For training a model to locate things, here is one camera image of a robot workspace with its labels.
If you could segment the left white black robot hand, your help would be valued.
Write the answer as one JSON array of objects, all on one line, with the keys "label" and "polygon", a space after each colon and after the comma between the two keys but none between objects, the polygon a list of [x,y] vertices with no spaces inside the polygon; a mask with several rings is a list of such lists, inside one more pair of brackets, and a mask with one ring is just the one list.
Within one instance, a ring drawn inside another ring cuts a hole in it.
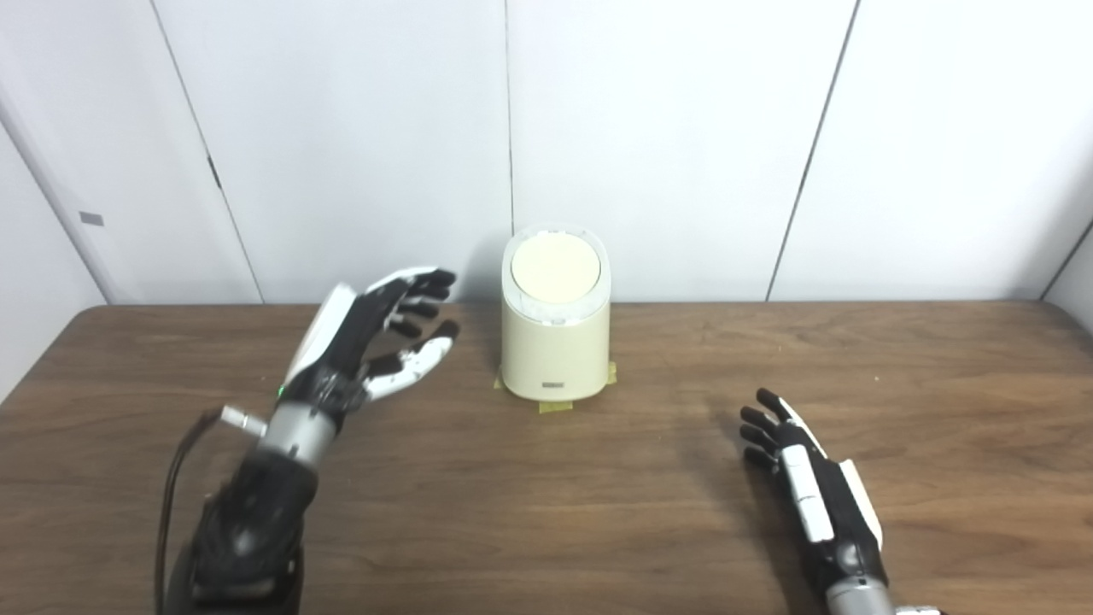
[{"label": "left white black robot hand", "polygon": [[457,275],[409,267],[363,291],[337,284],[301,340],[278,404],[294,402],[342,425],[348,413],[418,383],[453,350],[459,326],[448,319],[425,335],[415,318],[437,319]]}]

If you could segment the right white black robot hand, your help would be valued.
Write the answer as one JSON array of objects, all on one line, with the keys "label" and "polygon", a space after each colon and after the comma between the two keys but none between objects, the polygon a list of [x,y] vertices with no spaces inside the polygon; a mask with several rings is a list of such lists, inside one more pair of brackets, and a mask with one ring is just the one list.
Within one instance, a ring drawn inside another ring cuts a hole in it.
[{"label": "right white black robot hand", "polygon": [[869,521],[863,486],[831,460],[803,417],[784,397],[761,388],[762,409],[740,409],[743,459],[772,480],[792,515],[803,572],[818,595],[837,583],[889,586],[877,522]]}]

